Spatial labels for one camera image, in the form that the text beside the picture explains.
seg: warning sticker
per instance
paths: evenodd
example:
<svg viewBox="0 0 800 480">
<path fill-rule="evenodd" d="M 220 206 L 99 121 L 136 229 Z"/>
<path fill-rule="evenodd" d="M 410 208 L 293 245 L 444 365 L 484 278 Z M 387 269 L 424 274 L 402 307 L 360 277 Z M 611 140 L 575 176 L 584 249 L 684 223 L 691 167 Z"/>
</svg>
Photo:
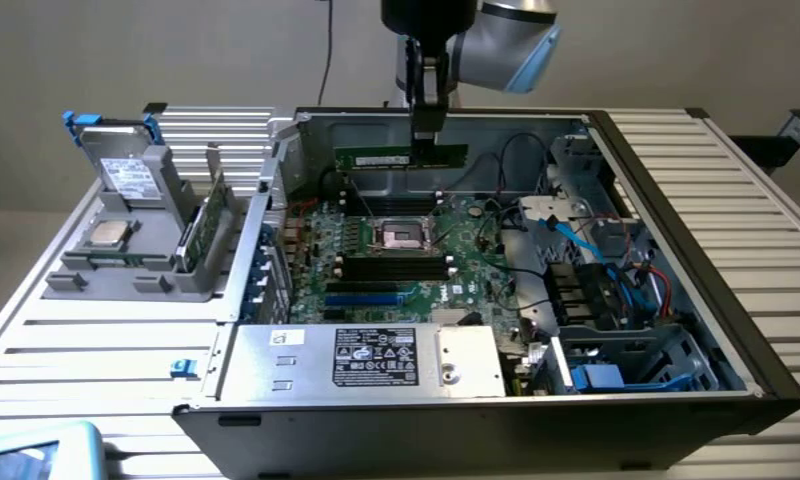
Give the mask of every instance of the warning sticker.
<svg viewBox="0 0 800 480">
<path fill-rule="evenodd" d="M 160 200 L 160 189 L 139 158 L 101 158 L 112 184 L 125 200 Z"/>
<path fill-rule="evenodd" d="M 332 381 L 339 387 L 418 385 L 415 329 L 339 328 Z"/>
</svg>

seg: screw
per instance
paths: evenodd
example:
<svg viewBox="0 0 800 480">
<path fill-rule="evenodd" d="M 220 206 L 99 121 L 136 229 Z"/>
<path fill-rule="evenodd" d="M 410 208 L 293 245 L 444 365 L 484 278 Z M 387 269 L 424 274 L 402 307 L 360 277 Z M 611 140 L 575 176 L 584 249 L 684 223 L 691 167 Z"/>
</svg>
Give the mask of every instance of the screw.
<svg viewBox="0 0 800 480">
<path fill-rule="evenodd" d="M 587 205 L 584 205 L 583 203 L 574 203 L 572 204 L 572 211 L 579 214 L 579 215 L 587 215 Z"/>
</svg>

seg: gray wall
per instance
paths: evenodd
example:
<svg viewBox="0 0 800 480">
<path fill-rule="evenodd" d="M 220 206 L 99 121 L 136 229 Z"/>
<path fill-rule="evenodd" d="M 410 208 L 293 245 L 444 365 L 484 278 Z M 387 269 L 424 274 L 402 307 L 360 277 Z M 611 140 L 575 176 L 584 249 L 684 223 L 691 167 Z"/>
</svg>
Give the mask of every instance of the gray wall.
<svg viewBox="0 0 800 480">
<path fill-rule="evenodd" d="M 702 106 L 732 132 L 774 132 L 800 106 L 800 0 L 560 0 L 566 36 L 527 96 L 466 105 Z M 315 0 L 0 0 L 0 209 L 67 210 L 91 181 L 63 110 L 135 117 L 148 101 L 316 102 L 325 8 Z M 379 105 L 394 37 L 376 0 L 336 0 L 329 105 Z"/>
</svg>

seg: barcode label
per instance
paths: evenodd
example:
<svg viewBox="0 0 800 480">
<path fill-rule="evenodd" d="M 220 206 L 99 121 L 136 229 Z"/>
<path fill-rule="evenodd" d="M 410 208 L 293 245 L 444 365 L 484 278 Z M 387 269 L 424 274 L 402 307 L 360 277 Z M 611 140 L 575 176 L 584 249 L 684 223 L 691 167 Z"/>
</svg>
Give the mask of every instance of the barcode label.
<svg viewBox="0 0 800 480">
<path fill-rule="evenodd" d="M 378 165 L 408 165 L 410 157 L 406 155 L 394 155 L 388 157 L 357 157 L 356 167 L 378 166 Z"/>
<path fill-rule="evenodd" d="M 125 200 L 160 200 L 160 189 L 139 158 L 101 158 L 104 171 Z"/>
</svg>

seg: blue plastic clip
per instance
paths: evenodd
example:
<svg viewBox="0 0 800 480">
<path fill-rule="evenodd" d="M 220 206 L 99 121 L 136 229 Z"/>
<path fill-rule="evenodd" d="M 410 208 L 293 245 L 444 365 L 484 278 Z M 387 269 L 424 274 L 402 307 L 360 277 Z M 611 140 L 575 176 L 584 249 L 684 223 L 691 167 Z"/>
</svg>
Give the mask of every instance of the blue plastic clip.
<svg viewBox="0 0 800 480">
<path fill-rule="evenodd" d="M 172 362 L 172 368 L 169 375 L 172 378 L 195 378 L 199 376 L 196 373 L 196 366 L 199 362 L 196 360 L 181 359 Z"/>
<path fill-rule="evenodd" d="M 75 130 L 75 112 L 71 110 L 67 110 L 65 113 L 63 113 L 63 125 L 65 125 L 68 135 L 71 135 L 71 140 L 75 142 L 75 145 L 79 147 L 83 146 L 80 143 L 80 137 L 77 136 L 77 131 Z"/>
<path fill-rule="evenodd" d="M 151 138 L 155 142 L 155 145 L 165 145 L 165 141 L 163 140 L 163 132 L 160 131 L 160 124 L 157 123 L 157 119 L 151 113 L 145 114 L 145 117 L 143 118 L 143 123 L 151 131 Z"/>
<path fill-rule="evenodd" d="M 626 383 L 619 367 L 614 364 L 580 365 L 571 373 L 575 389 L 582 393 L 682 392 L 687 390 L 694 378 L 690 373 L 683 373 L 668 382 Z"/>
<path fill-rule="evenodd" d="M 68 134 L 71 135 L 71 140 L 75 142 L 75 145 L 79 147 L 83 146 L 83 142 L 80 141 L 80 135 L 77 134 L 77 129 L 75 128 L 77 125 L 89 126 L 97 125 L 104 117 L 101 117 L 96 113 L 81 113 L 75 117 L 75 112 L 67 110 L 63 113 L 63 125 L 65 125 L 65 129 L 68 130 Z"/>
</svg>

